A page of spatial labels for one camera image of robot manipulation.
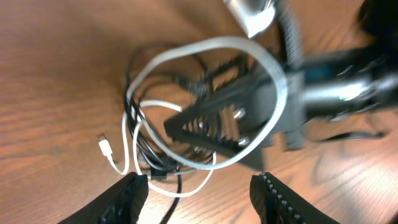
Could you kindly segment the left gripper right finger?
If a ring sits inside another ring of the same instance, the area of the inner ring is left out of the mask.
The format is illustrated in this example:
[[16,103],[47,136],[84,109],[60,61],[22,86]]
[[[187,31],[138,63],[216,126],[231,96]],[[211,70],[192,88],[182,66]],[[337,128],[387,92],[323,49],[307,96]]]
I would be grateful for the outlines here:
[[321,212],[270,172],[253,175],[249,197],[261,223],[333,224]]

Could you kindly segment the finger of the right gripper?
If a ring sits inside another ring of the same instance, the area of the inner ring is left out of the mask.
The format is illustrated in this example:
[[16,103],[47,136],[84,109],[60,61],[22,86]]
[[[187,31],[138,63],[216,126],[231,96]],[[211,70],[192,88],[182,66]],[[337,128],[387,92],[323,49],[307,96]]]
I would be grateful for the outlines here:
[[177,75],[177,84],[179,87],[193,93],[198,98],[204,98],[212,95],[216,87],[214,86],[214,80],[216,77],[226,73],[232,68],[238,69],[238,77],[249,74],[249,57],[248,54],[239,53],[237,56],[222,62],[214,69],[209,69],[204,58],[199,54],[194,54],[193,58],[198,62],[199,66],[203,69],[203,76],[197,80],[189,80],[182,75]]
[[164,121],[164,128],[174,141],[234,156],[245,147],[233,118],[233,112],[242,107],[240,101],[199,99]]

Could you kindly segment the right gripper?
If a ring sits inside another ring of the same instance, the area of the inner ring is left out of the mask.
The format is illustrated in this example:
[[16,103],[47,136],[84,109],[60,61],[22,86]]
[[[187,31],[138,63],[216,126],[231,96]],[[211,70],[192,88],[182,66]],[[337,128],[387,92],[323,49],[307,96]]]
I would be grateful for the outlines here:
[[284,112],[259,147],[284,133],[288,149],[303,148],[305,123],[333,120],[397,106],[397,50],[382,44],[322,55],[298,67],[285,65],[288,98]]

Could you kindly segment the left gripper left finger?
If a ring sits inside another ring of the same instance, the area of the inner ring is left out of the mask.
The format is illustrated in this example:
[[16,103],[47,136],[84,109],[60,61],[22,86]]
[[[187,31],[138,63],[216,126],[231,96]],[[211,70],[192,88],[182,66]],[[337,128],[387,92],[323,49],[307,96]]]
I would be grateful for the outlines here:
[[61,223],[137,223],[148,194],[148,176],[130,172]]

